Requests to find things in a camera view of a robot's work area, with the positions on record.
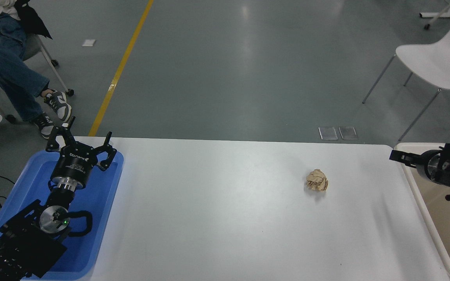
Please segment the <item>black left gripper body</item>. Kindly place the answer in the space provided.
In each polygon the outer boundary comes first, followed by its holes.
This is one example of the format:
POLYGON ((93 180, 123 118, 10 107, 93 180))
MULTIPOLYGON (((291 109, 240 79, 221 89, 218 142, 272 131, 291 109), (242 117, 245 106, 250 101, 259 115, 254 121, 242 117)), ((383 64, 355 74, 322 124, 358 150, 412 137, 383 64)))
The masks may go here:
POLYGON ((86 185, 93 166, 96 164, 96 155, 93 147, 77 142, 64 146, 53 170, 50 180, 58 184, 60 179, 71 178, 77 185, 86 185))

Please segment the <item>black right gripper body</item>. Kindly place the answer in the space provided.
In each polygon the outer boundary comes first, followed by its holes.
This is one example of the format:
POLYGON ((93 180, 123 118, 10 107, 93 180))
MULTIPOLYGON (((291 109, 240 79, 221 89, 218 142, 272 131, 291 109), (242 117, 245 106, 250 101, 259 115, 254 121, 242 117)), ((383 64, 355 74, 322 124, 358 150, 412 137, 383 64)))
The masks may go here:
POLYGON ((434 158, 434 150, 425 151, 419 156, 419 161, 416 164, 418 174, 427 180, 432 179, 432 172, 434 171, 432 158, 434 158))

